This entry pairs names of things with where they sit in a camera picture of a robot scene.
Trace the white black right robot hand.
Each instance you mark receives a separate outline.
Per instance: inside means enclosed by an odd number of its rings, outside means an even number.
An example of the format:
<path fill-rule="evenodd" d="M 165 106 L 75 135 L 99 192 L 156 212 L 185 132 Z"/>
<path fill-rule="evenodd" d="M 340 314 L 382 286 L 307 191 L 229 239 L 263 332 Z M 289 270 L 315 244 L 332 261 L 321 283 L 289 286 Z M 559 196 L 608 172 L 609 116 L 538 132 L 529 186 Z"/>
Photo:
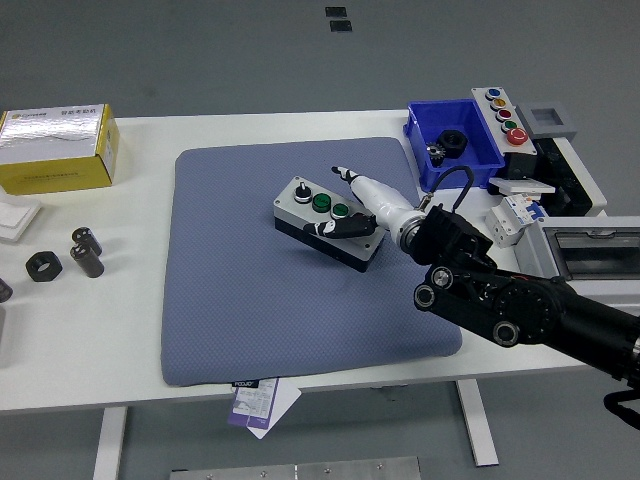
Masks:
<path fill-rule="evenodd" d="M 357 238 L 372 235 L 377 227 L 390 232 L 400 244 L 403 235 L 420 225 L 426 214 L 414 208 L 396 189 L 358 174 L 346 167 L 334 166 L 332 171 L 346 181 L 354 196 L 370 215 L 352 215 L 338 220 L 307 223 L 303 231 L 330 239 Z"/>

